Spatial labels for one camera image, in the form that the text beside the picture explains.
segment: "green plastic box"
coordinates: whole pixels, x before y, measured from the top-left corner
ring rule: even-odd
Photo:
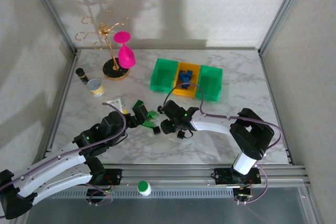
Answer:
[[[201,66],[199,75],[198,85],[204,92],[205,100],[218,102],[222,91],[222,68]],[[202,93],[199,89],[196,91],[196,97],[202,99]]]
[[[151,90],[169,93],[173,89],[178,66],[176,60],[157,59],[151,78]]]

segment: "white wall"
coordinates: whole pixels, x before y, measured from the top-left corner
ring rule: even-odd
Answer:
[[[39,0],[1,0],[0,17],[0,171],[15,171],[43,151],[71,55]]]
[[[295,0],[264,62],[293,159],[336,223],[336,0]]]
[[[52,0],[69,36],[93,31],[80,21],[116,11],[116,23],[130,17],[133,48],[256,47],[283,0]],[[74,43],[92,47],[97,37]]]

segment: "green block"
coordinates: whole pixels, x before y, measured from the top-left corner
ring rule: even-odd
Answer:
[[[152,128],[154,128],[154,123],[152,123],[150,121],[144,121],[142,126],[152,129]]]
[[[150,112],[148,112],[148,117],[155,119],[157,118],[157,113],[153,110],[151,110]]]
[[[201,66],[198,78],[198,85],[204,92],[205,100],[218,102],[222,92],[222,68],[213,68],[209,66]],[[196,97],[202,99],[202,93],[198,89]]]
[[[141,106],[141,105],[144,105],[144,104],[145,104],[145,103],[144,103],[143,101],[138,100],[138,101],[135,103],[135,105],[133,106],[132,109],[134,109],[134,108],[136,108],[136,107],[139,107],[139,106]]]
[[[169,93],[179,66],[176,60],[157,59],[151,78],[151,90]]]

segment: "orange container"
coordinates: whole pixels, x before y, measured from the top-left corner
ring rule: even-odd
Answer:
[[[193,72],[193,75],[191,76],[190,82],[197,84],[198,78],[200,75],[200,69],[201,69],[201,65],[179,62],[177,72],[175,75],[174,86],[183,82],[182,80],[178,79],[178,75],[181,70],[185,71],[186,73],[188,70],[191,70]],[[190,85],[187,89],[183,89],[182,87],[178,87],[174,89],[173,94],[184,95],[186,97],[195,97],[196,91],[197,91],[197,87]]]

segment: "gold jewelry stand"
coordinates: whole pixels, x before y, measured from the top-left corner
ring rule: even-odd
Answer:
[[[97,50],[101,50],[103,48],[108,48],[111,54],[112,59],[108,60],[104,66],[103,66],[103,72],[105,74],[105,76],[110,79],[110,80],[121,80],[123,78],[125,78],[128,73],[130,72],[129,68],[122,68],[119,65],[119,59],[117,57],[115,57],[113,49],[112,49],[112,44],[111,41],[109,39],[109,35],[110,34],[115,34],[112,30],[117,26],[117,25],[122,25],[122,26],[127,26],[130,23],[130,18],[123,18],[122,20],[126,20],[125,23],[115,23],[113,26],[109,26],[108,25],[108,19],[110,17],[112,17],[113,15],[113,11],[112,10],[108,10],[105,12],[104,16],[106,18],[105,23],[101,22],[99,26],[97,26],[94,22],[93,22],[93,18],[92,17],[84,17],[82,18],[81,22],[83,24],[93,24],[96,28],[96,31],[93,32],[89,32],[89,33],[85,33],[84,31],[80,31],[79,33],[77,33],[75,35],[75,39],[76,40],[84,40],[89,34],[98,34],[101,35],[99,38],[99,41],[96,41],[95,43],[93,43],[93,48],[97,49]],[[78,38],[79,35],[85,35],[83,38]],[[101,43],[102,47],[97,48],[96,44],[97,43]]]

